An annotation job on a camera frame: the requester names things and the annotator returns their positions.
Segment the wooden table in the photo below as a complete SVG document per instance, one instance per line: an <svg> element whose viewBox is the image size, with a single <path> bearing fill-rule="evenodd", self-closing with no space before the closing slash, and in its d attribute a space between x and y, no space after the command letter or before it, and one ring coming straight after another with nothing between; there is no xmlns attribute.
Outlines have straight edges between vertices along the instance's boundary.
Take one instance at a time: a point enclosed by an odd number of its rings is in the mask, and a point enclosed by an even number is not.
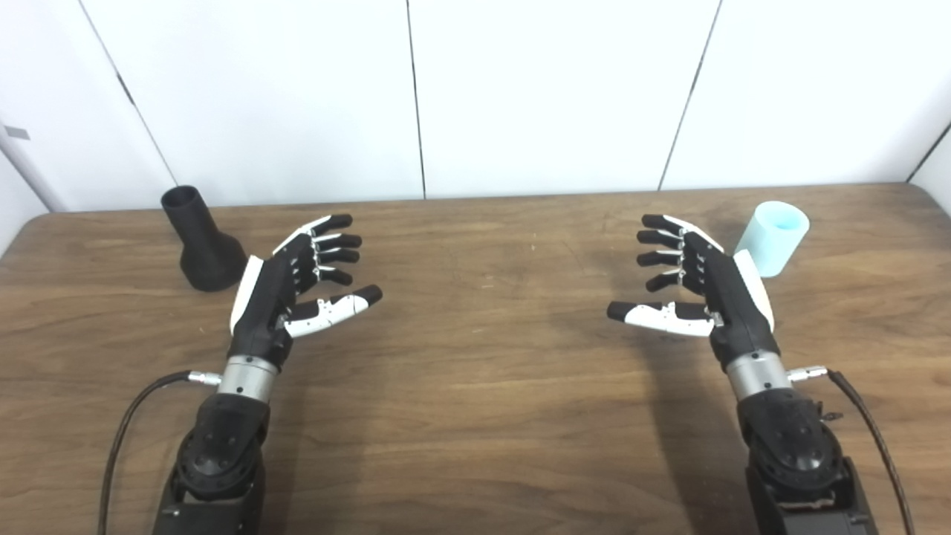
<svg viewBox="0 0 951 535"><path fill-rule="evenodd" d="M846 373L919 533L946 533L951 220L905 184L215 209L262 256L306 221L352 213L357 285L385 292L295 344L272 404L262 533L755 533L735 402L707 341L605 308L648 297L653 270L633 261L641 214L682 217L731 248L767 199L812 220L766 281L786 366ZM192 290L179 250L160 211L51 214L0 260L0 532L93 532L127 403L161 374L223 368L234 289ZM801 389L845 413L832 426L881 533L902 533L858 413L828 381ZM143 405L112 533L151 532L208 393L174 386Z"/></svg>

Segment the robotic hand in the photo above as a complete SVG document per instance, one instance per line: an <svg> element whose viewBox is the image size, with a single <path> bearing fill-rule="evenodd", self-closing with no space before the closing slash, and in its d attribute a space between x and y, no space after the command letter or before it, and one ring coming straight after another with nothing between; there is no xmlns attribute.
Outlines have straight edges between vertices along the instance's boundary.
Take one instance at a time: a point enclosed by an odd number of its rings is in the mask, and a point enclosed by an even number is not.
<svg viewBox="0 0 951 535"><path fill-rule="evenodd" d="M361 244L359 236L324 234L352 223L349 215L323 217L298 228L271 258L248 260L231 312L224 374L182 442L153 535L258 532L268 402L294 340L352 318L383 296L379 287L368 286L298 303L298 297L319 282L353 282L326 264L359 260L353 250Z"/></svg>
<svg viewBox="0 0 951 535"><path fill-rule="evenodd" d="M640 266L674 267L648 280L654 292L679 285L699 303L623 303L608 317L637 327L708 336L729 377L749 447L747 487L766 535L877 535L855 466L816 404L792 382L825 373L789 373L773 338L773 315L759 272L747 251L733 256L702 230L668 215L645 215L642 244L662 245L637 257Z"/></svg>

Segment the black funnel-shaped object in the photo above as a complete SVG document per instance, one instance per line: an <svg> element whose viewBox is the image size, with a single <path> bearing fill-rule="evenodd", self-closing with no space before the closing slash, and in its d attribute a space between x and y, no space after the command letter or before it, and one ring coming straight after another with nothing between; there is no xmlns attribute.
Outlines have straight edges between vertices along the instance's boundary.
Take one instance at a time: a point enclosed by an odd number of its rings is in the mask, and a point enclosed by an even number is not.
<svg viewBox="0 0 951 535"><path fill-rule="evenodd" d="M162 208L182 238L180 265L195 289L219 291L241 280L247 255L238 240L218 230L197 188L166 191Z"/></svg>

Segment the white panel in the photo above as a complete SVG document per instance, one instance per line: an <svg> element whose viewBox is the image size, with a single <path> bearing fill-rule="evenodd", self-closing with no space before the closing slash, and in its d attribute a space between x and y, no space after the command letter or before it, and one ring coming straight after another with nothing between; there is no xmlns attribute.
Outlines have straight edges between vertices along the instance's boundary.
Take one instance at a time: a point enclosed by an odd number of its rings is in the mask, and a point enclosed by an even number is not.
<svg viewBox="0 0 951 535"><path fill-rule="evenodd" d="M900 181L951 119L951 3L725 0L664 189Z"/></svg>
<svg viewBox="0 0 951 535"><path fill-rule="evenodd" d="M56 209L155 208L174 186L75 0L0 2L0 129Z"/></svg>
<svg viewBox="0 0 951 535"><path fill-rule="evenodd" d="M0 152L0 255L24 223L47 209Z"/></svg>
<svg viewBox="0 0 951 535"><path fill-rule="evenodd" d="M176 179L209 204L422 197L403 2L85 4Z"/></svg>
<svg viewBox="0 0 951 535"><path fill-rule="evenodd" d="M657 188L716 0L411 0L430 197Z"/></svg>
<svg viewBox="0 0 951 535"><path fill-rule="evenodd" d="M951 135L944 136L911 183L924 188L951 214Z"/></svg>

